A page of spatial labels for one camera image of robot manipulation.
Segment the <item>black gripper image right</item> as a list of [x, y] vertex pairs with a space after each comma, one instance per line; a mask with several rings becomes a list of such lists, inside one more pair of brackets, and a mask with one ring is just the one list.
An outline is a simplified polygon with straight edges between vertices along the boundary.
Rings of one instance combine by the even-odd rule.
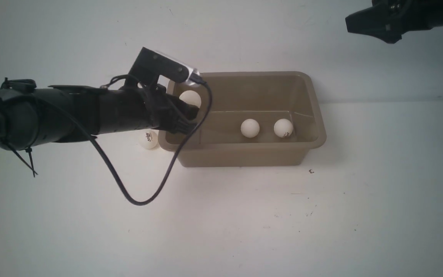
[[346, 17], [346, 28], [395, 44], [405, 33], [431, 30], [428, 14], [436, 4], [436, 0], [373, 0], [371, 7]]

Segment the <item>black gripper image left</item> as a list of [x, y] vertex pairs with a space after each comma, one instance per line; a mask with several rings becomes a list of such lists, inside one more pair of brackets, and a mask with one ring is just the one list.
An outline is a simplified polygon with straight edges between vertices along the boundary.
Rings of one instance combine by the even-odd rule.
[[167, 93], [167, 88], [160, 84], [144, 85], [143, 89], [153, 108], [153, 117], [158, 121], [157, 130], [172, 134], [189, 134], [197, 126], [194, 119], [199, 108]]

